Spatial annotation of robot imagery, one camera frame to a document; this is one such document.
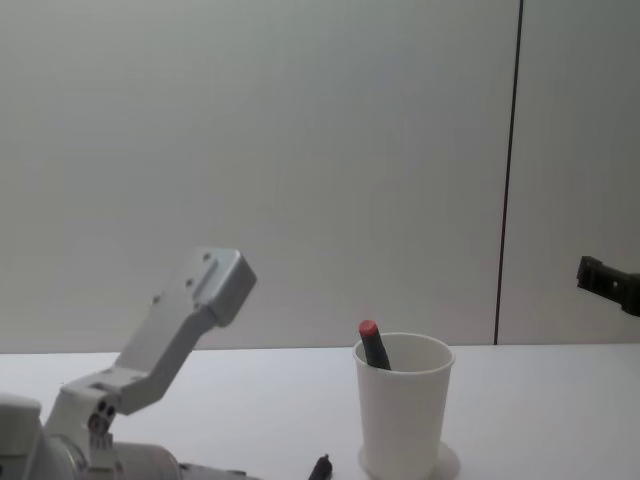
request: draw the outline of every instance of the white paper cup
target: white paper cup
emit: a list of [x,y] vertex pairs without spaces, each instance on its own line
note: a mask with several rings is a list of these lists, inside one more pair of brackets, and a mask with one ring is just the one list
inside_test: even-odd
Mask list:
[[453,352],[440,340],[384,333],[391,371],[367,365],[353,347],[364,444],[360,461],[379,480],[421,480],[438,461]]

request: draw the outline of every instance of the white table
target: white table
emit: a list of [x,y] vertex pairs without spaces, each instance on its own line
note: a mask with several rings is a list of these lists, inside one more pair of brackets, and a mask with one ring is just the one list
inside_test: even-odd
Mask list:
[[[640,478],[640,345],[454,350],[443,441],[459,468],[449,455],[440,479]],[[114,358],[4,355],[0,381],[45,417],[63,382]],[[306,480],[326,452],[336,480],[362,480],[358,415],[350,349],[199,351],[160,403],[113,431],[265,480]]]

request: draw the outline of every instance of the pen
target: pen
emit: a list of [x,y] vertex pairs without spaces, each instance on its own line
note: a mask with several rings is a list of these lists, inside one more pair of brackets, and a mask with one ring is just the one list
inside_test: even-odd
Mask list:
[[358,331],[360,332],[360,338],[362,338],[362,346],[364,347],[365,357],[367,357],[367,363],[375,368],[391,370],[389,357],[384,349],[376,322],[365,320],[360,323]]
[[329,461],[329,455],[324,455],[318,459],[316,466],[311,472],[309,480],[328,480],[331,478],[331,472],[333,471],[333,465]]

